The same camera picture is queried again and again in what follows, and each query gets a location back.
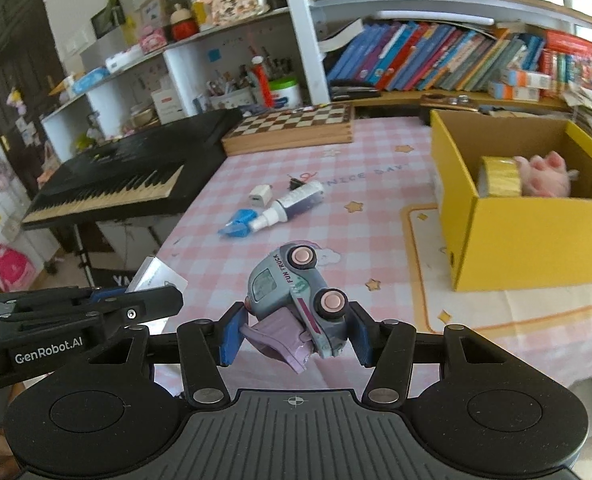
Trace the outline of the grey toy truck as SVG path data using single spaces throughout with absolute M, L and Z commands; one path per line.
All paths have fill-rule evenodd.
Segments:
M 241 328 L 264 356 L 302 374 L 310 356 L 334 358 L 348 339 L 349 300 L 318 270 L 317 245 L 285 244 L 257 264 L 245 307 L 256 318 Z

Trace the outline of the blue plastic clip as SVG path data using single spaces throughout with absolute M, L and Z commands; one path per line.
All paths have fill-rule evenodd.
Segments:
M 257 217 L 256 210 L 239 209 L 218 231 L 218 234 L 226 237 L 246 237 L 250 233 L 250 222 Z

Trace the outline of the white spray bottle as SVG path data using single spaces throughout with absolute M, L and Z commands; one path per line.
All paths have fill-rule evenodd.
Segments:
M 321 182 L 305 183 L 274 200 L 267 209 L 261 211 L 254 220 L 249 222 L 249 229 L 256 233 L 277 223 L 286 223 L 318 206 L 322 203 L 323 197 L 324 187 Z

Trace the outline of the yellow cardboard box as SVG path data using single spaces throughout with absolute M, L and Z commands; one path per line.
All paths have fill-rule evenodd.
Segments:
M 435 110 L 432 159 L 454 289 L 592 283 L 592 137 L 553 118 Z M 558 153 L 578 178 L 566 197 L 479 194 L 487 157 Z

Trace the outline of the white charger plug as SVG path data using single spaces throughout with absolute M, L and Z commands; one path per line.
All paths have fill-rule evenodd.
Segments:
M 249 205 L 255 208 L 266 208 L 273 200 L 270 184 L 256 185 L 248 194 Z

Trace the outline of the black binder clip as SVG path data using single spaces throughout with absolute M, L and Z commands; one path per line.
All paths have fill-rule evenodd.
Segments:
M 301 188 L 305 184 L 306 184 L 306 182 L 303 180 L 300 180 L 295 177 L 290 177 L 290 185 L 288 186 L 288 188 L 291 191 L 294 191 L 294 190 L 296 190 L 296 188 Z

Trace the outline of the yellow tape roll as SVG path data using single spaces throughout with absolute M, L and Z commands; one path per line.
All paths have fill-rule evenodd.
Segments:
M 512 158 L 484 156 L 479 167 L 477 193 L 480 197 L 520 197 L 522 181 Z

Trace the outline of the white pen holder box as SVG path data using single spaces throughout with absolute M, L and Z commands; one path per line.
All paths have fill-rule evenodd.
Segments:
M 244 87 L 222 96 L 211 96 L 209 103 L 214 110 L 232 110 L 232 108 L 254 105 L 256 100 L 253 91 L 249 87 Z

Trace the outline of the pink plush toy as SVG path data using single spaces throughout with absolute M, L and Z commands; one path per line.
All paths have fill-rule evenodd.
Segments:
M 570 196 L 572 183 L 579 177 L 576 169 L 568 170 L 564 158 L 556 151 L 544 157 L 527 159 L 515 156 L 522 195 L 530 197 L 566 198 Z

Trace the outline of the dark wooden tray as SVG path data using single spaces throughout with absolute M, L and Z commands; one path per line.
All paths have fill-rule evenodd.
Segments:
M 457 93 L 455 96 L 447 96 L 442 93 L 424 93 L 418 103 L 418 118 L 428 126 L 432 110 L 463 110 L 464 112 L 478 113 L 479 109 L 479 102 L 463 93 Z

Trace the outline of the black stapler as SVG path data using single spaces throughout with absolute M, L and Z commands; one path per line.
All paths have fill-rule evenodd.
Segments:
M 334 80 L 328 87 L 332 102 L 374 99 L 381 91 L 364 81 Z

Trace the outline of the green lid white jar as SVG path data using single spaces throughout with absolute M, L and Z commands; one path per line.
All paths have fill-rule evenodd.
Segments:
M 302 106 L 302 94 L 295 76 L 284 76 L 269 82 L 273 107 L 276 110 L 294 110 Z

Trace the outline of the red hanging tassel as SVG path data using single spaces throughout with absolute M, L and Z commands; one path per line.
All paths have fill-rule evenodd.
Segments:
M 255 55 L 252 58 L 252 69 L 258 80 L 258 87 L 264 101 L 264 106 L 268 108 L 274 107 L 271 89 L 269 86 L 269 79 L 264 70 L 264 58 L 261 55 Z

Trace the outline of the row of colourful books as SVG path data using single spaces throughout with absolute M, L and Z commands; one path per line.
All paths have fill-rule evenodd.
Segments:
M 362 84 L 377 92 L 485 92 L 513 83 L 517 72 L 543 76 L 534 87 L 558 96 L 592 70 L 592 41 L 569 32 L 501 23 L 490 27 L 450 21 L 356 21 L 350 39 L 323 62 L 326 80 Z

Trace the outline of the white bookshelf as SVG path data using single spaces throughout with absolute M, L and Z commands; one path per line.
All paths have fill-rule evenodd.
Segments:
M 151 96 L 134 78 L 162 58 L 183 113 L 198 113 L 197 99 L 208 80 L 250 62 L 262 49 L 294 62 L 307 102 L 330 99 L 320 38 L 356 18 L 445 18 L 491 24 L 523 22 L 574 34 L 592 29 L 592 16 L 543 0 L 287 0 L 284 8 L 231 25 L 213 27 L 133 61 L 43 119 L 60 159 L 72 157 L 72 144 L 86 128 L 87 114 L 98 113 L 102 133 L 118 136 L 130 110 Z

